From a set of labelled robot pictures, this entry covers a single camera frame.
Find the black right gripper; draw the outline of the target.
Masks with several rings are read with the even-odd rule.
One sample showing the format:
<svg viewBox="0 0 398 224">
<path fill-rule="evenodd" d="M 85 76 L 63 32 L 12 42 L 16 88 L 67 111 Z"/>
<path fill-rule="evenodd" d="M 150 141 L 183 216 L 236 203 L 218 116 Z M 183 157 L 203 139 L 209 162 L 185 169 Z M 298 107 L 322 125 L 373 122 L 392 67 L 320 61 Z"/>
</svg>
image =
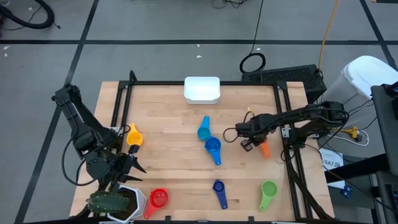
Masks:
<svg viewBox="0 0 398 224">
<path fill-rule="evenodd" d="M 249 121 L 235 124 L 238 137 L 244 137 L 242 148 L 249 152 L 253 146 L 259 146 L 262 152 L 269 152 L 267 135 L 270 132 L 271 114 L 263 113 L 255 115 Z"/>
</svg>

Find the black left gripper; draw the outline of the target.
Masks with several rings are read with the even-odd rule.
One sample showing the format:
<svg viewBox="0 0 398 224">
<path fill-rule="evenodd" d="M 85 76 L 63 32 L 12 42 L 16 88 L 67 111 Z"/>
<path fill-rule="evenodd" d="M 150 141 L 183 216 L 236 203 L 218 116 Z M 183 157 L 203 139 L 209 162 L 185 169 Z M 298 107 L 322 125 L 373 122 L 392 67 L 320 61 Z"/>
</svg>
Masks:
<svg viewBox="0 0 398 224">
<path fill-rule="evenodd" d="M 108 190 L 117 190 L 119 188 L 119 183 L 126 183 L 127 181 L 140 181 L 142 179 L 130 176 L 129 173 L 131 168 L 146 173 L 144 168 L 138 163 L 137 157 L 134 155 L 139 150 L 139 146 L 137 144 L 132 145 L 127 153 L 121 153 L 116 162 L 114 163 L 111 169 L 111 181 Z"/>
</svg>

